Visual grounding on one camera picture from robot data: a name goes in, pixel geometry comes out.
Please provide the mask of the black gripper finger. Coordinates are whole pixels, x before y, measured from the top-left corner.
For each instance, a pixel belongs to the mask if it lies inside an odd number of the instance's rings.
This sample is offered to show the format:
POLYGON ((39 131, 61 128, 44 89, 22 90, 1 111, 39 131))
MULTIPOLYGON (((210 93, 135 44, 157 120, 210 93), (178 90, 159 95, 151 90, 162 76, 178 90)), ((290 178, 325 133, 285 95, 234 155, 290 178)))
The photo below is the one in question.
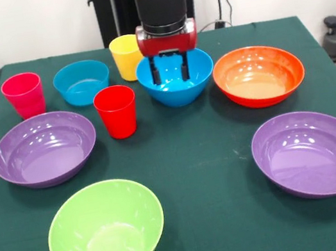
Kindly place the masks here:
POLYGON ((181 62, 181 74, 182 74, 182 79, 183 81, 188 81, 188 79, 190 79, 190 74, 189 74, 189 63, 188 63, 188 59, 187 59, 187 52, 183 51, 180 52, 180 56, 182 59, 181 62))
POLYGON ((153 83, 155 85, 160 85, 161 82, 162 82, 162 80, 160 80, 160 73, 159 73, 158 69, 155 66, 154 57, 153 56, 149 56, 148 60, 149 60, 149 66, 150 66, 152 77, 153 77, 153 83))

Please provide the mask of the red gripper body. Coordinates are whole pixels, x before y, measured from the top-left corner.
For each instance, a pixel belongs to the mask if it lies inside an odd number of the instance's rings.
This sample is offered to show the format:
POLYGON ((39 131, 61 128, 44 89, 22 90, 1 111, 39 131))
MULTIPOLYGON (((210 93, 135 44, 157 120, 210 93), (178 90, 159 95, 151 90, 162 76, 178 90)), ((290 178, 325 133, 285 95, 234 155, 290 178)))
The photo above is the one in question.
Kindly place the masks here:
POLYGON ((197 29, 194 18, 187 18, 184 27, 173 35, 153 36, 142 26, 135 30, 137 45, 143 56, 153 57, 163 53, 193 50, 197 42, 197 29))

